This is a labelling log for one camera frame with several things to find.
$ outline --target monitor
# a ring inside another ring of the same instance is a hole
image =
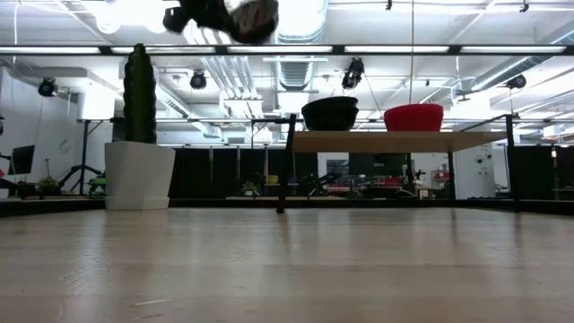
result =
[[[12,150],[8,175],[30,174],[34,160],[34,146],[18,147]]]

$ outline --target cactus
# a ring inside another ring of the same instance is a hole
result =
[[[124,68],[126,140],[155,144],[155,79],[152,60],[143,44],[135,45]]]

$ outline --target white planter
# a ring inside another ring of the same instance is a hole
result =
[[[170,203],[176,152],[156,144],[106,144],[106,207],[109,210],[151,210]]]

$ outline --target ceiling light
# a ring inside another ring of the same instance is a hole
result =
[[[333,50],[332,46],[232,46],[228,48],[230,53],[258,53],[258,54],[276,54],[276,53],[310,53],[320,54],[329,53]]]
[[[159,118],[155,119],[156,123],[185,123],[189,122],[189,119],[175,119],[175,118]]]
[[[12,46],[0,47],[0,54],[11,55],[69,55],[69,54],[99,54],[97,47],[32,47],[32,46]]]
[[[381,118],[358,118],[355,120],[355,123],[368,123],[368,122],[383,122],[384,120]]]
[[[508,53],[561,53],[566,46],[464,46],[461,53],[508,54]]]
[[[197,122],[213,122],[213,123],[251,123],[251,119],[239,118],[214,118],[214,119],[198,119]]]
[[[263,57],[265,63],[325,63],[328,58],[319,57]]]
[[[345,46],[345,53],[446,53],[448,46]]]
[[[134,51],[133,47],[130,46],[115,46],[111,50],[116,54],[130,54]],[[161,54],[212,54],[215,53],[215,48],[213,47],[146,47],[146,53],[149,55],[161,55]]]

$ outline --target red bowl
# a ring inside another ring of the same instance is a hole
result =
[[[385,112],[387,131],[440,131],[444,111],[438,104],[409,104]]]

